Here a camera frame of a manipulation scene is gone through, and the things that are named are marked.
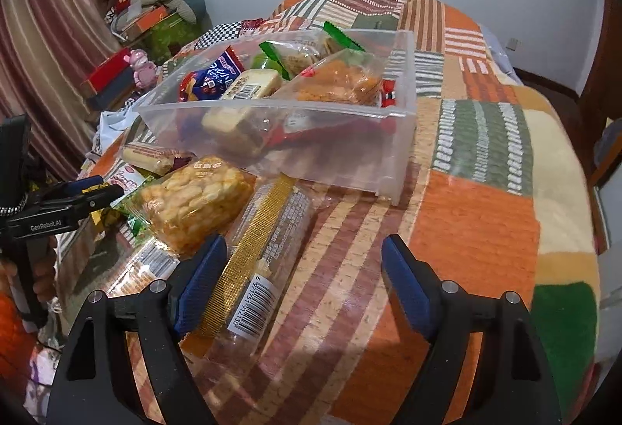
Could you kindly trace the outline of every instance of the plastic storage bin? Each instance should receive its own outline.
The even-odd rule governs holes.
[[[220,42],[192,57],[137,107],[160,145],[216,154],[257,173],[374,192],[399,201],[416,126],[414,38],[405,30],[345,30],[387,59],[395,81],[391,107],[275,100],[178,103],[183,77],[209,66],[231,45],[247,68],[266,40],[315,40],[319,30],[255,35]]]

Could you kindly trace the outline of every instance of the stuffed toy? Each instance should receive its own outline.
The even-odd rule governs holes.
[[[156,85],[157,67],[152,61],[149,61],[147,53],[143,50],[132,50],[129,56],[123,59],[134,70],[134,82],[136,88],[150,89]]]

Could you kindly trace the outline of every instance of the blue gripper pad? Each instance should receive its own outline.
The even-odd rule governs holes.
[[[411,328],[431,342],[440,323],[440,279],[398,235],[383,241],[382,263]]]
[[[191,262],[196,264],[196,269],[189,277],[176,305],[176,321],[173,328],[180,337],[197,328],[216,282],[225,269],[227,263],[225,239],[220,235],[208,237],[188,264]]]

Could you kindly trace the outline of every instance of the gift box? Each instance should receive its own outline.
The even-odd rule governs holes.
[[[135,22],[131,23],[128,28],[123,30],[123,34],[127,36],[129,41],[138,39],[143,33],[150,30],[153,26],[164,20],[169,15],[169,10],[161,5],[154,10],[143,14]]]
[[[114,78],[127,68],[128,63],[123,59],[124,56],[129,56],[129,48],[117,51],[98,66],[86,81],[80,84],[80,94],[88,99],[107,87]]]
[[[136,89],[134,71],[127,63],[126,68],[108,83],[97,95],[88,98],[86,103],[92,110],[110,110]]]

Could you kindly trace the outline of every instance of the striped curtain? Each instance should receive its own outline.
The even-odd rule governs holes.
[[[105,0],[0,0],[0,117],[26,113],[31,145],[57,177],[76,176],[93,129],[78,87],[119,49]]]

